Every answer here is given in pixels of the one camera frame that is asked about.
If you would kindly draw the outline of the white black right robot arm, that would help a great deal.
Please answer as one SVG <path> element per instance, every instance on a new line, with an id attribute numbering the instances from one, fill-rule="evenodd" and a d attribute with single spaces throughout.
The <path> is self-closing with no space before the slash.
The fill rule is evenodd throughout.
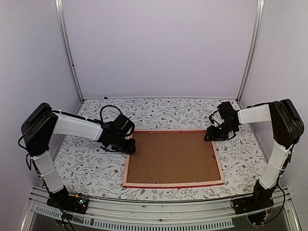
<path id="1" fill-rule="evenodd" d="M 255 188 L 269 191 L 277 187 L 278 181 L 290 162 L 293 149 L 304 133 L 304 123 L 290 99 L 260 103 L 236 110 L 230 102 L 222 102 L 217 107 L 222 123 L 206 129 L 205 141 L 228 141 L 235 137 L 241 125 L 270 123 L 273 148 L 268 165 L 256 182 Z"/>

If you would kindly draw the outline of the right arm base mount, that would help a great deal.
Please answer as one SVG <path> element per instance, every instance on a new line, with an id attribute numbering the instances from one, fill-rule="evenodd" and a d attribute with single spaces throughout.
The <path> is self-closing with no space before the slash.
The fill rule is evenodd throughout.
<path id="1" fill-rule="evenodd" d="M 261 184 L 260 180 L 257 180 L 254 185 L 254 190 L 252 196 L 245 196 L 243 194 L 235 195 L 231 198 L 230 206 L 235 211 L 235 214 L 243 214 L 248 212 L 257 211 L 260 209 L 270 208 L 268 212 L 262 212 L 259 214 L 249 215 L 247 217 L 250 224 L 254 226 L 263 226 L 265 224 L 271 223 L 274 221 L 282 212 L 282 209 L 284 208 L 285 200 L 286 200 L 286 194 L 282 187 L 279 184 L 280 177 L 277 178 L 274 186 L 270 189 L 264 189 Z M 278 188 L 282 194 L 283 194 L 283 202 L 276 213 L 274 217 L 269 219 L 273 213 L 273 206 L 274 201 L 272 199 L 273 192 Z"/>

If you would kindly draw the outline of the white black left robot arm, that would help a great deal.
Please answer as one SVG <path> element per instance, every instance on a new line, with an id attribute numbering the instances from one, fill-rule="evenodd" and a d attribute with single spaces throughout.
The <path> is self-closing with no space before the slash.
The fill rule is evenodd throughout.
<path id="1" fill-rule="evenodd" d="M 112 121 L 104 121 L 103 110 L 113 108 L 118 116 Z M 132 135 L 135 124 L 114 105 L 103 106 L 99 118 L 88 118 L 52 108 L 41 103 L 21 125 L 18 146 L 26 150 L 28 168 L 34 167 L 46 189 L 53 193 L 53 201 L 61 208 L 71 205 L 65 185 L 58 174 L 54 158 L 50 154 L 50 142 L 54 136 L 62 136 L 64 141 L 77 140 L 96 142 L 101 149 L 110 153 L 134 154 L 136 141 Z"/>

